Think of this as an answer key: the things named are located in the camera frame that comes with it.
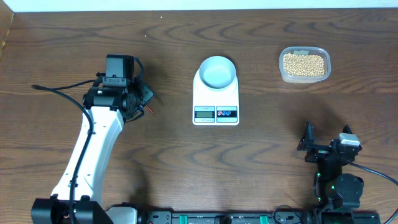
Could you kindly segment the white digital kitchen scale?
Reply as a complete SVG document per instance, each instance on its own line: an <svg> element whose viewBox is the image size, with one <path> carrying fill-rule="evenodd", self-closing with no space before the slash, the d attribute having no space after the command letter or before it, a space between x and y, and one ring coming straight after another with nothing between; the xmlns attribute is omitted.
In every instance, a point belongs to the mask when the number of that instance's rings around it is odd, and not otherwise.
<svg viewBox="0 0 398 224"><path fill-rule="evenodd" d="M225 70L232 75L224 88L210 88L197 70L193 79L192 123L196 126L237 126L239 120L239 83L236 69Z"/></svg>

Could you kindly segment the red plastic scoop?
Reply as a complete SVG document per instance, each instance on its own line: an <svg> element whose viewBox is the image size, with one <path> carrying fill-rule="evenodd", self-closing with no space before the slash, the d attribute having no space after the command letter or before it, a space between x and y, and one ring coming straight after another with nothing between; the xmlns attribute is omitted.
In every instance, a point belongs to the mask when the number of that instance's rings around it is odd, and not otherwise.
<svg viewBox="0 0 398 224"><path fill-rule="evenodd" d="M146 108L150 111L150 113L151 113L153 116L155 116L154 110L153 110L149 105L146 105Z"/></svg>

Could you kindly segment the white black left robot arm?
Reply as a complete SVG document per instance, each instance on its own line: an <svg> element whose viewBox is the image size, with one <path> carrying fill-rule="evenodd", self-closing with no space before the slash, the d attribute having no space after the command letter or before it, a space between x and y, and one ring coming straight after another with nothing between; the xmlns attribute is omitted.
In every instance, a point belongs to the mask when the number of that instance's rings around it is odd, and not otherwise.
<svg viewBox="0 0 398 224"><path fill-rule="evenodd" d="M110 155L126 123L144 115L153 91L140 79L110 84L97 79L77 107L83 113L78 140L67 168L49 198L37 198L34 223L144 223L146 216L122 203L101 207L103 181Z"/></svg>

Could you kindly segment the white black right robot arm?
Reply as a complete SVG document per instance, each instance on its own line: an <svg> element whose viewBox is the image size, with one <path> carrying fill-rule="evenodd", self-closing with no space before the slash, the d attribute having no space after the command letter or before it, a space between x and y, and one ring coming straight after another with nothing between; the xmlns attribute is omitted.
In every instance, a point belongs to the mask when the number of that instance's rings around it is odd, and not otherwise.
<svg viewBox="0 0 398 224"><path fill-rule="evenodd" d="M302 223L380 223L380 217L373 212L354 212L360 207L364 180L353 174L344 173L343 166L353 162L362 150L357 135L346 125L338 138L329 145L315 142L313 125L305 124L303 136L297 146L298 151L305 151L305 162L315 163L313 192L318 198L317 207L304 212Z"/></svg>

